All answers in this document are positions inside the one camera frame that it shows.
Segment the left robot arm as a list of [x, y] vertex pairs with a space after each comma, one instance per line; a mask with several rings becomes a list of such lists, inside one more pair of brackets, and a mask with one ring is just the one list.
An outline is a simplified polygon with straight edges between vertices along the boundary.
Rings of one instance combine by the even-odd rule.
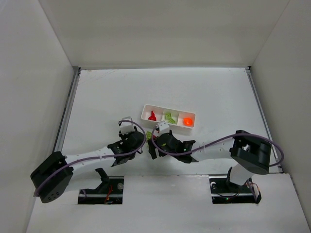
[[[63, 193], [77, 189], [104, 189], [107, 187], [107, 169], [123, 165], [142, 153], [146, 141], [144, 132], [134, 128], [126, 134], [119, 134], [120, 140], [99, 150], [77, 155], [63, 155], [61, 151], [50, 154], [30, 175], [35, 187], [34, 196], [42, 203], [49, 203]], [[99, 175], [99, 186], [79, 179], [89, 172]]]

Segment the green lego brick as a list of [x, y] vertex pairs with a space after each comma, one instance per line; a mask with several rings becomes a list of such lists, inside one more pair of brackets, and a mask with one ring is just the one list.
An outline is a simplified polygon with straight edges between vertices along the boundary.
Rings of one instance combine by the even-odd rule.
[[172, 118], [172, 114], [170, 112], [166, 112], [165, 113], [165, 119], [169, 120], [170, 118]]

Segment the green lego brick underside up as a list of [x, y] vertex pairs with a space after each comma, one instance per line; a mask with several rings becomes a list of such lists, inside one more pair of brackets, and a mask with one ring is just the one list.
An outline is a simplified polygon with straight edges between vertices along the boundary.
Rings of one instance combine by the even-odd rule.
[[146, 132], [146, 140], [150, 140], [152, 137], [152, 133], [150, 131]]

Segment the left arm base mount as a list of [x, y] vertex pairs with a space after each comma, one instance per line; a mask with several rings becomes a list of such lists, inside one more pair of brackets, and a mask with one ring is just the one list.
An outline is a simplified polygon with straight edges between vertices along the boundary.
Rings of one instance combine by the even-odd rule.
[[108, 176], [102, 168], [95, 170], [100, 178], [101, 183], [94, 189], [82, 189], [79, 191], [79, 205], [119, 205], [123, 201], [123, 176]]

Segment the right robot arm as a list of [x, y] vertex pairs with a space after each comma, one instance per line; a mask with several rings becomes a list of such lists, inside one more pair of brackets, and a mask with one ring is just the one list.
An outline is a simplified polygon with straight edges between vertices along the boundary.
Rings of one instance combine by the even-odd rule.
[[255, 174], [269, 173], [272, 145], [267, 138], [239, 130], [194, 149], [195, 143], [195, 140], [178, 140], [172, 130], [159, 136], [151, 135], [148, 140], [152, 159], [169, 155], [185, 164], [216, 159], [236, 161], [227, 173], [228, 182], [236, 185], [244, 185]]

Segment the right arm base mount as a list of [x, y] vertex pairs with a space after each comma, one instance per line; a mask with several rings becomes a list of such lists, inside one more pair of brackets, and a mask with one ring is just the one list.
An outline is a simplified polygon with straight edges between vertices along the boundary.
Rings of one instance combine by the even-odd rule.
[[210, 176], [209, 184], [213, 204], [259, 204], [262, 199], [258, 185], [251, 178], [237, 185], [225, 176]]

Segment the orange round lego piece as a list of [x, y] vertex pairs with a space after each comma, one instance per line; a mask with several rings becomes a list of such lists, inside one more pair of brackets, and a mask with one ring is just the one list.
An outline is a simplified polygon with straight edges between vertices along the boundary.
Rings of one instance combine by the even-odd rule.
[[192, 127], [193, 126], [193, 120], [191, 118], [183, 118], [183, 124], [184, 126], [187, 126], [187, 127]]

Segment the red half-round lego piece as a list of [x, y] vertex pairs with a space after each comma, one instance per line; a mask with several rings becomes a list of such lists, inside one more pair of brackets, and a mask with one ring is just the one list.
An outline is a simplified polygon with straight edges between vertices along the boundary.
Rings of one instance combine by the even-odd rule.
[[154, 115], [150, 116], [150, 117], [148, 118], [148, 120], [157, 121], [157, 119], [156, 119], [156, 117], [155, 117]]

